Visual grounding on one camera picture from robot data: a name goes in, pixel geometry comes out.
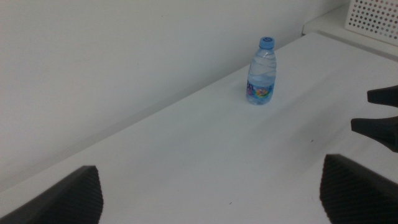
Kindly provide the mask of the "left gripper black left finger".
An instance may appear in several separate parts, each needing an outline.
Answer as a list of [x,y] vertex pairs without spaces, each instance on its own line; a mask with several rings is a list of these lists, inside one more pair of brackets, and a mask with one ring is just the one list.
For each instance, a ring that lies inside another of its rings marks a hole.
[[98,224],[103,206],[96,166],[82,166],[2,217],[1,224]]

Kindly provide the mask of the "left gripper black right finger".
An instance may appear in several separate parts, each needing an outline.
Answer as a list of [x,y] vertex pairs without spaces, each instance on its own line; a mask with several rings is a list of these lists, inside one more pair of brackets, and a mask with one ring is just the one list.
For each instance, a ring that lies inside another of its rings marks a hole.
[[397,223],[397,183],[340,154],[325,156],[320,200],[331,223]]

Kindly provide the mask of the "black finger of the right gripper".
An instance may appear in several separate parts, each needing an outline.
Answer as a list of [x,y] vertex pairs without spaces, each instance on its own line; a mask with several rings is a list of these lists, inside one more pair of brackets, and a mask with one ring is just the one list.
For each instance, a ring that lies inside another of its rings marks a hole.
[[354,118],[351,120],[351,130],[369,137],[392,152],[397,152],[397,117],[366,119]]
[[369,103],[397,107],[397,85],[367,92]]

